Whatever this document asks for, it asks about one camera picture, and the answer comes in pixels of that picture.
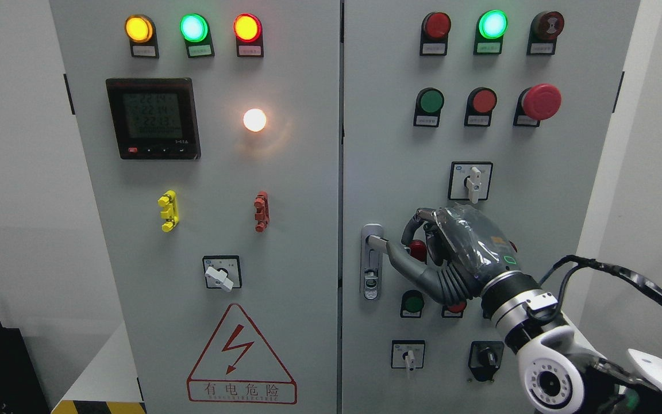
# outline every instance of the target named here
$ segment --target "white switch handle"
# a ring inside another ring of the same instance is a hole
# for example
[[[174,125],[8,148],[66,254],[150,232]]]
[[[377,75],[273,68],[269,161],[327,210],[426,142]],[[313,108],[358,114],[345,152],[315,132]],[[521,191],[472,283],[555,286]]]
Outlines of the white switch handle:
[[[221,288],[225,292],[231,292],[234,288],[234,282],[229,279],[229,275],[223,270],[216,270],[213,267],[208,267],[205,276],[209,286],[218,286],[218,288]]]
[[[472,204],[479,202],[479,194],[482,189],[482,172],[471,167],[471,173],[467,177],[468,199]]]
[[[415,354],[413,354],[412,350],[405,352],[402,358],[405,360],[405,366],[407,367],[407,370],[415,369]]]

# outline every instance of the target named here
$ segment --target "red emergency stop button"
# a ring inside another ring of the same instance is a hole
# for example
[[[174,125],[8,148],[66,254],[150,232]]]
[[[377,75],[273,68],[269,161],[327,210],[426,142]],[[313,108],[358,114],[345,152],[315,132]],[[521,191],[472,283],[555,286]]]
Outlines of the red emergency stop button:
[[[478,113],[488,113],[497,105],[497,95],[491,89],[479,87],[470,95],[469,104]]]
[[[451,18],[446,13],[434,11],[423,20],[423,33],[431,40],[444,39],[451,30]]]
[[[531,87],[520,103],[525,115],[536,121],[548,120],[559,112],[560,91],[550,83],[541,83]]]
[[[544,11],[533,19],[533,33],[541,40],[555,40],[562,33],[564,23],[558,11]]]
[[[467,308],[467,302],[464,301],[447,307],[447,310],[451,313],[461,313],[464,312],[466,308]]]

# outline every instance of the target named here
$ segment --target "illuminated white light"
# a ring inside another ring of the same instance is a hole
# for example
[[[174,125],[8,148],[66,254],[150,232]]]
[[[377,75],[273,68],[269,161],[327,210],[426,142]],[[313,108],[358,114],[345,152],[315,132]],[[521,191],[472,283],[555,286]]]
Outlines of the illuminated white light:
[[[252,108],[244,113],[244,126],[253,133],[262,131],[267,125],[265,112],[258,108]]]

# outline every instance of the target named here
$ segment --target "high voltage warning triangle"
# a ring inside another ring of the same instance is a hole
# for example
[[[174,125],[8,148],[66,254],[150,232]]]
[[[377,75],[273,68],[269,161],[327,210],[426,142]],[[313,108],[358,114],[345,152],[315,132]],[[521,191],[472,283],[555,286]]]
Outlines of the high voltage warning triangle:
[[[230,304],[187,379],[196,403],[295,404],[298,386],[255,322]]]

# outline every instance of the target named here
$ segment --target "white wall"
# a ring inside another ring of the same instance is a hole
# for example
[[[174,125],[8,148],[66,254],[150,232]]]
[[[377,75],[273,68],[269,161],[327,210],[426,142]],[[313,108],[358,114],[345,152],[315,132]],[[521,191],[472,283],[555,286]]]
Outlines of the white wall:
[[[47,0],[0,0],[0,315],[50,404],[121,322]]]
[[[626,105],[624,96],[620,105]],[[630,267],[662,286],[662,19],[629,129],[598,257]],[[617,362],[626,363],[628,347],[662,357],[662,308],[609,276],[596,275],[591,281],[580,328]]]
[[[661,15],[662,0],[648,0],[640,3],[633,34],[630,37],[630,47],[625,58],[625,78],[623,78],[620,89],[619,104],[615,113],[612,114],[609,129],[607,129],[602,157],[599,160],[599,168],[596,171],[594,188],[581,232],[577,249],[577,254],[580,256],[599,256],[614,192],[617,189],[617,178],[622,168],[636,111],[640,104],[645,74],[651,63],[652,48],[659,30]],[[572,279],[568,288],[567,301],[563,305],[563,309],[577,325],[581,321],[593,274],[591,270],[581,270],[578,277]],[[554,278],[554,281],[546,286],[557,291],[559,283],[559,278]]]

